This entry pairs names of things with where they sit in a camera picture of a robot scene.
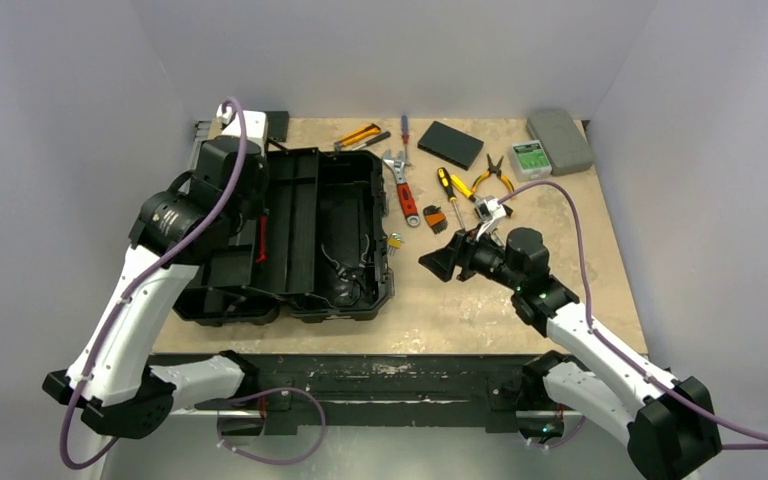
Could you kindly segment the red black handled tool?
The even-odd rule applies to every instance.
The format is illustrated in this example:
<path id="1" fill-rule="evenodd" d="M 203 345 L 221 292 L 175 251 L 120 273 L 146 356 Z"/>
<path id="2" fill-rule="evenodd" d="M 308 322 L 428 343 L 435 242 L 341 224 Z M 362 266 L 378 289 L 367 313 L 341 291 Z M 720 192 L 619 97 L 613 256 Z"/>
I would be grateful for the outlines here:
<path id="1" fill-rule="evenodd" d="M 259 217 L 259 226 L 257 229 L 258 242 L 257 242 L 257 255 L 255 257 L 255 263 L 260 265 L 267 260 L 267 225 L 268 216 L 261 215 Z"/>

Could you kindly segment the black plastic toolbox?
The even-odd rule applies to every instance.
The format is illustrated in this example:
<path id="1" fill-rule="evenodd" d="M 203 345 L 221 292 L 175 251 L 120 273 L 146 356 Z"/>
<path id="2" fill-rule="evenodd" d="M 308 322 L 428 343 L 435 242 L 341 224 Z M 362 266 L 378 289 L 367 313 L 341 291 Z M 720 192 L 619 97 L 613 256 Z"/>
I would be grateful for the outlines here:
<path id="1" fill-rule="evenodd" d="M 383 228 L 384 164 L 369 151 L 268 148 L 267 260 L 255 263 L 259 226 L 250 220 L 204 264 L 173 310 L 205 326 L 264 325 L 281 311 L 307 323 L 376 317 L 394 295 Z M 356 265 L 371 240 L 365 291 L 343 283 L 320 251 Z"/>

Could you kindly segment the yellow handled screwdriver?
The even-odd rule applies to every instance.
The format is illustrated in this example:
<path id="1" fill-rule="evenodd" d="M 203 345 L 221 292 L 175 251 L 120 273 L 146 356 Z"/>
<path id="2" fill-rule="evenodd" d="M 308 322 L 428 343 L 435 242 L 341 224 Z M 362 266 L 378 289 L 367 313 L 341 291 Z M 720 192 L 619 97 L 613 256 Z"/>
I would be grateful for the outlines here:
<path id="1" fill-rule="evenodd" d="M 456 175 L 451 174 L 450 175 L 450 183 L 452 187 L 465 199 L 469 200 L 472 203 L 475 203 L 479 200 L 479 197 L 475 195 L 475 193 L 462 181 L 460 180 Z"/>

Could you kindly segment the black handled pliers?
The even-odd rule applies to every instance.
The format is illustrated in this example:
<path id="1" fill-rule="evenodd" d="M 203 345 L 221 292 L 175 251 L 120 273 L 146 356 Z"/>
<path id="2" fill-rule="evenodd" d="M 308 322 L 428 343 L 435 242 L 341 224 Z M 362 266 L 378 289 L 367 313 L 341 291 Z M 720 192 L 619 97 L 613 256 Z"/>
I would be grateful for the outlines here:
<path id="1" fill-rule="evenodd" d="M 357 286 L 359 291 L 363 293 L 365 291 L 365 270 L 369 265 L 369 252 L 371 249 L 371 240 L 368 236 L 365 236 L 364 246 L 360 249 L 358 261 L 356 265 L 346 264 L 331 256 L 325 247 L 324 243 L 320 244 L 320 251 L 325 257 L 327 263 L 334 271 L 337 279 L 343 283 L 351 283 L 353 286 Z"/>

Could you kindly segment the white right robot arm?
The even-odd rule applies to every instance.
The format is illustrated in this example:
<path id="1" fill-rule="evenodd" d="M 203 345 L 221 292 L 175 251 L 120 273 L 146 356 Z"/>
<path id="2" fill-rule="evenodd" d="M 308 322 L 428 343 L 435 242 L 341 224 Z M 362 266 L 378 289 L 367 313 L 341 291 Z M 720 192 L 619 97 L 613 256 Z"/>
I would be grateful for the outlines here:
<path id="1" fill-rule="evenodd" d="M 419 257 L 442 281 L 480 275 L 511 290 L 517 317 L 563 347 L 523 368 L 517 404 L 570 407 L 612 435 L 646 479 L 684 479 L 723 449 L 711 395 L 698 379 L 677 379 L 594 319 L 550 271 L 540 232 L 516 228 L 505 245 L 458 231 Z"/>

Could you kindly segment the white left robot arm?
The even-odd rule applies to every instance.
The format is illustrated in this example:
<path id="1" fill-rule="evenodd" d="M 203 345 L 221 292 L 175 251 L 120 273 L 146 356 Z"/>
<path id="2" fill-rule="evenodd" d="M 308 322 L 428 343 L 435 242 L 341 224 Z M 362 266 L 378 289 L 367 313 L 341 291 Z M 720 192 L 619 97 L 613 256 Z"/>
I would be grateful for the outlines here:
<path id="1" fill-rule="evenodd" d="M 93 432 L 125 439 L 144 438 L 171 412 L 202 402 L 252 405 L 259 371 L 237 353 L 171 367 L 148 360 L 185 287 L 263 212 L 268 181 L 256 143 L 232 136 L 204 142 L 196 169 L 141 206 L 119 283 L 91 341 L 69 368 L 47 374 L 43 391 L 80 410 Z"/>

